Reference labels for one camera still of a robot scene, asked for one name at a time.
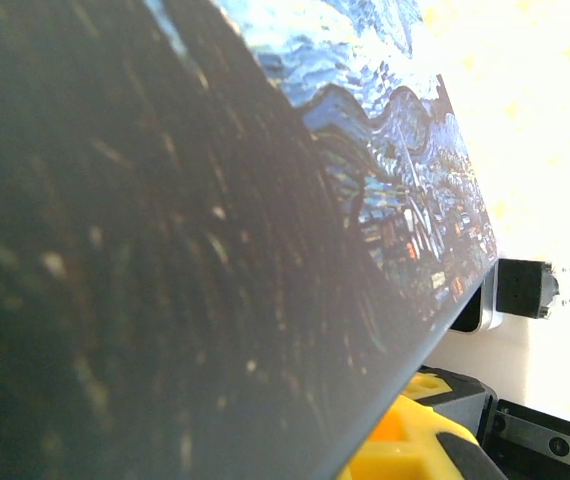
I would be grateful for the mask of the starry night print tin box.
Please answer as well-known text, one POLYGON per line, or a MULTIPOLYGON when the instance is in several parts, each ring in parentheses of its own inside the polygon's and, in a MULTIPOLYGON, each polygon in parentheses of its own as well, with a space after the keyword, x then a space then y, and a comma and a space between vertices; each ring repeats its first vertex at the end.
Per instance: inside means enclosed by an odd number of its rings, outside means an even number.
POLYGON ((0 480, 330 480, 496 243, 421 0, 0 0, 0 480))

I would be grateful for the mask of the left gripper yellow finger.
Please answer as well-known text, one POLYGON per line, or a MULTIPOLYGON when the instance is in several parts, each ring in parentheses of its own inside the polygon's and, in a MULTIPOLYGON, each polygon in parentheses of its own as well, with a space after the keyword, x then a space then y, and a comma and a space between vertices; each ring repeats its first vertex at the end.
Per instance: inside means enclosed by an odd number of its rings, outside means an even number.
POLYGON ((495 400, 478 380, 421 368, 337 480, 507 480, 483 449, 495 400))

